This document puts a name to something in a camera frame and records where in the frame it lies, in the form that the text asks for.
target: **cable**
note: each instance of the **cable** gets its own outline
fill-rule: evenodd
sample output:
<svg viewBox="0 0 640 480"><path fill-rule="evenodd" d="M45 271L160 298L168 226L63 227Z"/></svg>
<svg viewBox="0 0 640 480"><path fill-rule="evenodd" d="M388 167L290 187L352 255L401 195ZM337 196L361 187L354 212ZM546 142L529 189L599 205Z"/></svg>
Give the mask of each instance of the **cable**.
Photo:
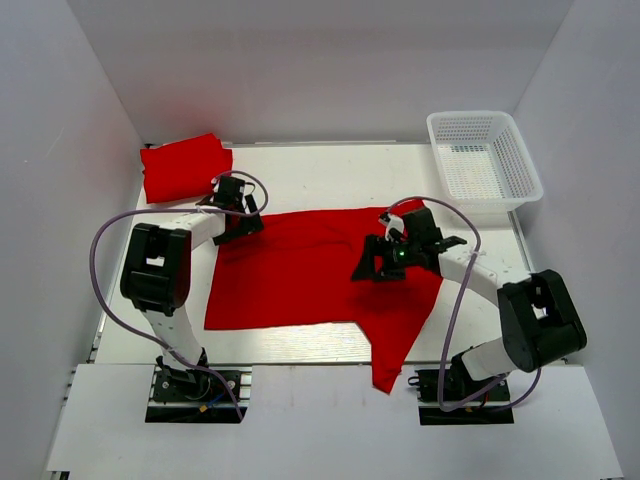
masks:
<svg viewBox="0 0 640 480"><path fill-rule="evenodd" d="M448 404L444 403L444 379L445 379L445 373L447 369L447 357L449 355L449 347L451 346L451 339L453 338L453 330L456 326L456 321L458 320L458 313L460 312L460 306L462 305L464 292L467 289L467 286L469 285L469 281L471 280L471 272L473 271L473 265L476 263L476 259L478 258L478 253L480 252L480 246L482 245L482 240L480 238L480 232L464 213L462 213L453 205L450 205L449 203L443 200L440 200L438 198L424 197L420 195L406 197L401 200L398 200L389 208L387 208L386 213L390 213L391 210L393 210L398 205L411 200L423 200L427 202L433 202L448 208L449 210L456 213L469 226L474 236L476 237L476 245L475 247L473 247L473 250L471 251L471 258L469 258L469 264L467 265L467 269L464 273L462 282L460 282L460 290L458 290L458 296L456 297L456 301L453 305L453 311L451 312L451 319L449 320L449 327L447 328L447 334L444 338L444 345L442 346L442 355L440 356L440 367L438 369L438 405L440 406L440 410L442 410L443 412L452 412L453 410L464 407L470 401L488 392L493 387L498 385L505 378L504 375L499 375L493 381L489 382L487 385L482 387L477 392L469 395L468 397L458 402L448 403Z"/></svg>
<svg viewBox="0 0 640 480"><path fill-rule="evenodd" d="M215 179L218 179L222 175L231 175L231 174L234 174L234 173L240 174L240 175L244 175L244 176L250 178L251 180L255 181L256 184L264 192L264 203L262 204L262 206L260 208L258 208L258 210L256 210L253 213L244 213L244 212L234 212L234 211L231 211L231 210L223 210L223 209L220 209L220 208L205 208L205 207L202 207L202 208L143 208L143 209L140 209L140 210L129 210L127 212L119 213L118 215L116 215L116 216L110 218L109 220L107 220L98 229L98 231L96 232L95 237L93 237L93 241L91 242L91 248L89 250L89 275L91 276L91 286L93 287L93 292L95 293L96 298L98 299L98 303L102 307L102 310L104 310L104 313L106 313L107 316L111 320L113 320L117 325L119 325L120 327L124 328L128 332L131 332L134 335L138 335L139 337L146 338L147 340L158 344L160 347L162 347L167 352L169 352L173 358L175 358L179 363L181 363L185 367L187 367L187 368L189 368L191 370L198 370L200 372L204 372L204 373L207 373L209 375L215 376L218 380L220 380L222 382L224 388L229 393L229 396L231 397L231 401L233 402L233 405L234 405L234 407L236 409L236 412L238 414L238 418L240 419L240 421L242 421L242 411L240 410L240 406L238 405L238 400L236 399L236 396L233 394L233 391L231 390L231 388L227 384L227 381L224 379L224 377L222 375L220 375L220 373L218 373L216 370L213 370L213 369L210 369L210 368L207 368L207 367L203 367L203 366L200 366L200 365L195 365L193 363L189 363L181 355L179 355L178 353L174 352L173 349L171 348L171 345L166 343L164 340L162 340L160 338L157 338L154 335L150 335L150 334L145 333L145 332L143 332L141 330L138 330L137 328L134 328L131 325L129 325L126 322L124 322L123 320L121 320L113 312L113 310L111 310L111 308L107 304L107 301L105 300L104 295L102 294L102 291L100 290L100 285L98 283L98 274L96 272L96 250L98 248L98 242L100 241L100 237L102 237L102 235L107 230L107 228L109 228L111 225L116 223L118 220L122 220L123 218L133 217L134 215L141 215L143 213L200 213L200 212L205 212L205 213L225 213L227 215L235 215L235 216L238 216L238 217L252 217L254 215L258 215L260 212L262 212L267 207L267 204L269 203L269 193L267 192L266 187L264 186L264 184L259 179L257 179L253 175L251 175L249 173L246 173L246 172L243 172L243 171L240 171L240 170L228 170L226 172L222 172L221 174L217 175L215 177Z"/></svg>
<svg viewBox="0 0 640 480"><path fill-rule="evenodd" d="M253 187L253 189L249 193L244 192L243 196L247 197L249 195L253 195L253 192L256 191L256 184L255 183L251 183L251 182L247 182L245 185L251 185Z"/></svg>
<svg viewBox="0 0 640 480"><path fill-rule="evenodd" d="M211 407L213 407L213 405L215 405L216 403L218 403L222 397L224 397L224 392L221 393L220 395L218 395L216 398L214 398L213 400L208 401L207 403L205 403L204 405L202 405L200 407L200 413L204 413L207 410L209 410Z"/></svg>
<svg viewBox="0 0 640 480"><path fill-rule="evenodd" d="M518 398L517 400L514 400L511 403L508 403L507 405L502 405L500 407L494 407L494 408L488 408L487 411L488 412L502 412L503 410L508 410L510 408L515 407L516 405L520 405L536 389L536 387L538 386L538 382L540 381L540 376L541 375L542 375L542 367L540 367L538 369L538 371L536 372L536 377L533 379L533 382L531 383L531 386L529 387L529 390L524 392L520 398Z"/></svg>
<svg viewBox="0 0 640 480"><path fill-rule="evenodd" d="M206 390L205 390L205 391L204 391L204 393L203 393L202 395L200 395L198 398L187 397L186 395L184 396L184 398L186 398L187 400L192 400L192 401L194 401L194 402L195 402L196 400L200 400L200 399L204 398L204 397L207 395L207 393L209 393L209 391L211 390L211 377L207 378L207 381L208 381L208 383L207 383L207 388L206 388Z"/></svg>

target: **red t-shirt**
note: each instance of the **red t-shirt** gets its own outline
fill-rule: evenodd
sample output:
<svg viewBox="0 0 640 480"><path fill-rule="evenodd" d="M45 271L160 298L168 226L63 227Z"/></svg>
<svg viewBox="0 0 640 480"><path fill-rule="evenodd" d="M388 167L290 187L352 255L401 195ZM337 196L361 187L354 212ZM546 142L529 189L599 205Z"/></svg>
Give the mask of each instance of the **red t-shirt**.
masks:
<svg viewBox="0 0 640 480"><path fill-rule="evenodd" d="M422 206L408 202L396 214ZM220 246L205 329L355 322L371 343L373 384L390 392L442 279L414 267L404 281L351 282L384 208L263 216L264 230Z"/></svg>

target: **folded red cloth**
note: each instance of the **folded red cloth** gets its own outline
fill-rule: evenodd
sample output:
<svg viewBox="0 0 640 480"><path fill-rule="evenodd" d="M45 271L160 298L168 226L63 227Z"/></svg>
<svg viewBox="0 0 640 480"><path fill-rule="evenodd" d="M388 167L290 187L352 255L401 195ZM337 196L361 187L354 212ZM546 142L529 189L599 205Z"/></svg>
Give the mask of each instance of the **folded red cloth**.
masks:
<svg viewBox="0 0 640 480"><path fill-rule="evenodd" d="M394 213L420 206L408 202ZM350 281L365 236L384 233L378 222L383 211L264 216L262 232L220 247L205 329L355 322L371 342L373 384L390 392L442 279L412 268L404 281Z"/></svg>
<svg viewBox="0 0 640 480"><path fill-rule="evenodd" d="M211 193L213 177L231 170L231 150L209 133L160 148L140 150L147 203L171 202Z"/></svg>

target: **white backdrop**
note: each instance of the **white backdrop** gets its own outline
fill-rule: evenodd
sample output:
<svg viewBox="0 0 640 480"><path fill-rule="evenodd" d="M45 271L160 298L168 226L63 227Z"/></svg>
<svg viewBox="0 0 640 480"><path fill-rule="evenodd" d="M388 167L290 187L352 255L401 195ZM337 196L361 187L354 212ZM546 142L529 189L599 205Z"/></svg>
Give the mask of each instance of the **white backdrop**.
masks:
<svg viewBox="0 0 640 480"><path fill-rule="evenodd" d="M145 142L418 140L512 112L571 0L69 0Z"/></svg>
<svg viewBox="0 0 640 480"><path fill-rule="evenodd" d="M576 0L518 109L545 196L518 214L539 269L567 281L580 355L625 478L640 478L640 3Z"/></svg>
<svg viewBox="0 0 640 480"><path fill-rule="evenodd" d="M140 139L63 0L3 4L0 45L0 476L33 480L100 318L89 245L131 206Z"/></svg>

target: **white plastic basket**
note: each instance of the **white plastic basket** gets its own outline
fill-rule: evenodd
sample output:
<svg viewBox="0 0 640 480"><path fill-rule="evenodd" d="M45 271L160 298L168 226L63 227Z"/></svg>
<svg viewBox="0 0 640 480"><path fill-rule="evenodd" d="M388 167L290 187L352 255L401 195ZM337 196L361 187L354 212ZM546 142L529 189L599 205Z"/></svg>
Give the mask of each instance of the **white plastic basket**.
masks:
<svg viewBox="0 0 640 480"><path fill-rule="evenodd" d="M440 112L427 117L440 180L470 213L502 213L542 197L542 185L511 115Z"/></svg>

